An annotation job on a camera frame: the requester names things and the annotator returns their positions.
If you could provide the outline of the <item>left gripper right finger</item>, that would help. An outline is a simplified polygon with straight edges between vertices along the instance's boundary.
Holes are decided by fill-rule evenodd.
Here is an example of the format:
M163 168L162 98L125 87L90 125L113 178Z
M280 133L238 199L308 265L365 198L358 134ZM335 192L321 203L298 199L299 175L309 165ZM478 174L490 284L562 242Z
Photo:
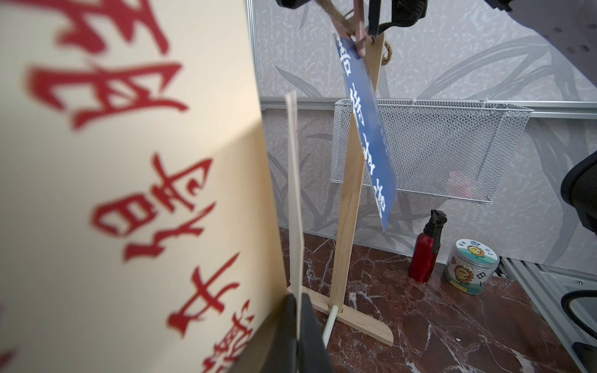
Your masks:
M301 301L298 371L301 373L333 373L334 368L323 343L323 332L317 322L309 295L303 293Z

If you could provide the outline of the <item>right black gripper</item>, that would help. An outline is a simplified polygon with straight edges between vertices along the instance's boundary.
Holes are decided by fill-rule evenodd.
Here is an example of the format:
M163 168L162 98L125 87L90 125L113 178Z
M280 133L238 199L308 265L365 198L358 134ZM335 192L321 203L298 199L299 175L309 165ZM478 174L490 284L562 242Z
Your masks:
M344 14L332 1L316 0L316 4L329 16L333 23L334 17L341 13L349 18L353 11ZM370 1L368 12L365 12L365 28L372 37L377 37L383 31L391 27L410 27L418 20L426 16L428 2L425 0L396 0L391 2L391 20L388 23L380 23L382 2Z

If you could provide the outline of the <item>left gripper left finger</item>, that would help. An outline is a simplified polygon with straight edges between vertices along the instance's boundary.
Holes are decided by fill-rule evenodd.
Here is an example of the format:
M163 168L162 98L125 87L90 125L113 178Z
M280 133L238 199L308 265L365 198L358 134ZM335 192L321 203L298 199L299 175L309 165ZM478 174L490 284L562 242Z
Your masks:
M268 315L229 372L296 372L295 296L287 294Z

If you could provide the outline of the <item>pink clothespin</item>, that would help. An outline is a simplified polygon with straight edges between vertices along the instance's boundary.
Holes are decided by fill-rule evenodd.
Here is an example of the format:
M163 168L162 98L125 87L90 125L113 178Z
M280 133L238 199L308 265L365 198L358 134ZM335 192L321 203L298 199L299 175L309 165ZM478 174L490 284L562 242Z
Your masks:
M349 18L338 13L333 19L334 26L341 37L354 37L359 57L364 58L367 47L374 43L374 37L365 28L365 3L363 0L353 1L353 14Z

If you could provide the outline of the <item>blue postcard white characters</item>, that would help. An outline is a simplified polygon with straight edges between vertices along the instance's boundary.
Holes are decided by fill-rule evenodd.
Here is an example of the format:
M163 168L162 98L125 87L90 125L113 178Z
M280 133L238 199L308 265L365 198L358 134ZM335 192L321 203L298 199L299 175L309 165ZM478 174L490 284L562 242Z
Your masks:
M377 97L367 64L359 56L356 43L337 35L335 44L382 228L387 229L396 199L396 176L382 128Z

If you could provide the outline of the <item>cream postcard red stamps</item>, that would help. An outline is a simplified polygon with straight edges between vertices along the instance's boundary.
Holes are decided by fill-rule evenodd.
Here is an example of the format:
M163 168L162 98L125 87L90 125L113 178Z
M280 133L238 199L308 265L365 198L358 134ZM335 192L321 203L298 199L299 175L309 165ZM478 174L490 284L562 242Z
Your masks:
M299 171L298 144L298 100L297 92L285 95L288 114L288 218L289 218L289 259L290 287L295 297L296 340L301 338L301 312L303 293L304 236L301 211L301 186Z

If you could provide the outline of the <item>cream postcard red characters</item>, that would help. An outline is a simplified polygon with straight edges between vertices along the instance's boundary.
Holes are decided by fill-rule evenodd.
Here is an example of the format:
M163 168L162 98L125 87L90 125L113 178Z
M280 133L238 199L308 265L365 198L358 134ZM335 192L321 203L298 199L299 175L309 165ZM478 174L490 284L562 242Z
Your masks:
M258 370L286 279L247 13L2 2L2 371Z

